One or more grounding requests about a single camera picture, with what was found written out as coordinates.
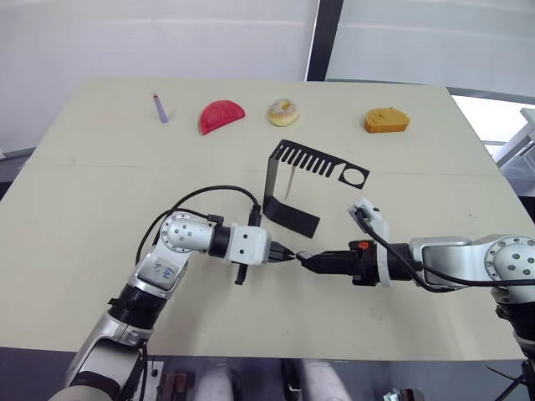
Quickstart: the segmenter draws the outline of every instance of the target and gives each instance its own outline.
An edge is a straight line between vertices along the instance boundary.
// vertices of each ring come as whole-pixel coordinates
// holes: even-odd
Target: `white cylinder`
[[[303,401],[351,401],[342,380],[328,362],[301,359],[298,362]]]
[[[89,386],[72,386],[57,392],[48,401],[111,401],[104,391]]]
[[[202,375],[193,401],[233,401],[231,373],[226,366],[210,369]]]
[[[213,227],[195,220],[167,220],[162,227],[162,238],[166,245],[192,251],[207,251],[214,233]]]

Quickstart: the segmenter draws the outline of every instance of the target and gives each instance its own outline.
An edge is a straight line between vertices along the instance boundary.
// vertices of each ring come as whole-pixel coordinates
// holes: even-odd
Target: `white wall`
[[[317,0],[0,0],[0,147],[90,75],[304,79]]]
[[[535,95],[533,0],[345,0],[328,78]]]

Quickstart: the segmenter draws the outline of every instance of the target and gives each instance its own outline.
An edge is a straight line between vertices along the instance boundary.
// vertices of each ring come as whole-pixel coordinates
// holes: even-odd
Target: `cake slice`
[[[364,127],[368,132],[401,132],[405,131],[410,119],[407,114],[389,107],[388,109],[372,109],[364,119]]]

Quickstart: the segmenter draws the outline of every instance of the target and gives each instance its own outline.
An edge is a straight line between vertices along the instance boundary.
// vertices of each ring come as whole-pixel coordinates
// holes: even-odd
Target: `donut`
[[[273,125],[285,127],[298,117],[299,112],[295,103],[290,99],[279,99],[267,111],[267,117]]]

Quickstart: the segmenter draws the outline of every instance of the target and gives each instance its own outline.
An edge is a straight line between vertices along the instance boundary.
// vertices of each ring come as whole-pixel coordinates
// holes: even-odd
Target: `black bracket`
[[[278,162],[287,163],[296,168],[312,171],[318,175],[329,178],[333,174],[334,167],[345,164],[338,181],[361,190],[368,179],[369,170],[349,163],[339,157],[328,155],[319,150],[309,148],[292,142],[281,140],[275,150],[269,156],[267,163],[266,186],[264,189],[263,211],[271,221],[298,232],[308,238],[312,238],[319,223],[319,217],[301,211],[294,207],[284,205],[273,196],[275,181],[277,180]],[[353,184],[347,181],[344,174],[347,170],[357,170],[364,177],[363,181]]]
[[[251,209],[251,213],[249,213],[249,221],[247,225],[259,227],[261,220],[262,220],[262,214],[260,212],[260,205],[254,205]],[[240,263],[240,266],[238,267],[238,270],[237,270],[236,280],[234,281],[234,284],[238,286],[243,285],[243,282],[245,281],[245,277],[247,276],[247,268],[248,268],[248,265],[246,265],[245,263]]]

